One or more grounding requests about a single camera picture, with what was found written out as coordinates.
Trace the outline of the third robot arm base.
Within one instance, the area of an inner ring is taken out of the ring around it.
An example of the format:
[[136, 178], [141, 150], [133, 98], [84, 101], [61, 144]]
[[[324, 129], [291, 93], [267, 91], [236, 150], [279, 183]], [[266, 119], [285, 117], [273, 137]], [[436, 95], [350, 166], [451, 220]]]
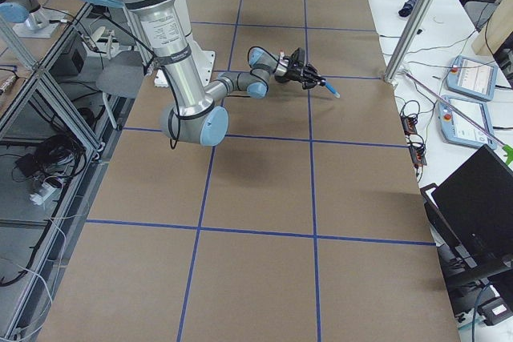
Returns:
[[1, 16], [20, 38], [50, 38], [57, 28], [38, 0], [1, 0]]

